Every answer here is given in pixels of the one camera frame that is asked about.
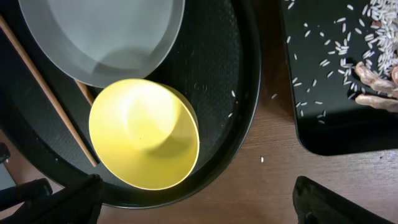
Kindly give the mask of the yellow bowl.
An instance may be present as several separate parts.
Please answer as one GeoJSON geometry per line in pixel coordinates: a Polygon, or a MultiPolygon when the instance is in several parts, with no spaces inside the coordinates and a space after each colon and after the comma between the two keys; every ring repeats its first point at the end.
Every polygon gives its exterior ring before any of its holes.
{"type": "Polygon", "coordinates": [[[91,107],[89,132],[101,163],[138,189],[178,185],[200,152],[198,118],[187,98],[144,79],[107,86],[91,107]]]}

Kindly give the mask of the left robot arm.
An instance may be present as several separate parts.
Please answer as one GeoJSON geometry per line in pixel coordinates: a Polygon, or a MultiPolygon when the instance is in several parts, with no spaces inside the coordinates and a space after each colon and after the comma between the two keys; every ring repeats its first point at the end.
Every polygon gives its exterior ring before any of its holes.
{"type": "Polygon", "coordinates": [[[3,165],[10,156],[7,146],[1,143],[1,211],[22,202],[30,202],[53,194],[52,187],[46,178],[20,185],[12,184],[13,179],[3,165]]]}

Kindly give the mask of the grey plate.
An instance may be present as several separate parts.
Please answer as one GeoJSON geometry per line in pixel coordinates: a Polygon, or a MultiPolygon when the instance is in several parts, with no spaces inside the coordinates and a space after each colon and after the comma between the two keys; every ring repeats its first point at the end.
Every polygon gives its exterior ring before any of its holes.
{"type": "Polygon", "coordinates": [[[19,0],[37,45],[63,73],[104,88],[145,78],[178,36],[185,0],[19,0]]]}

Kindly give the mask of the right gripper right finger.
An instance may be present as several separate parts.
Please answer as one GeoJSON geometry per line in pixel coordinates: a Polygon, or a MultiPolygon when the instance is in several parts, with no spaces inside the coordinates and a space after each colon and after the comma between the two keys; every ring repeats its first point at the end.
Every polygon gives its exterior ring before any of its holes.
{"type": "Polygon", "coordinates": [[[305,176],[297,177],[292,199],[299,224],[392,224],[305,176]]]}

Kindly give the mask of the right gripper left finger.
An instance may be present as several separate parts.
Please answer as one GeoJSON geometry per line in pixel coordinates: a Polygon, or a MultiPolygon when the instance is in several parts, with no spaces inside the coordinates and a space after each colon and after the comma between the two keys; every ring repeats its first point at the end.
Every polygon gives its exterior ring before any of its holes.
{"type": "Polygon", "coordinates": [[[22,202],[1,223],[96,223],[104,197],[104,182],[92,174],[83,182],[30,202],[22,202]]]}

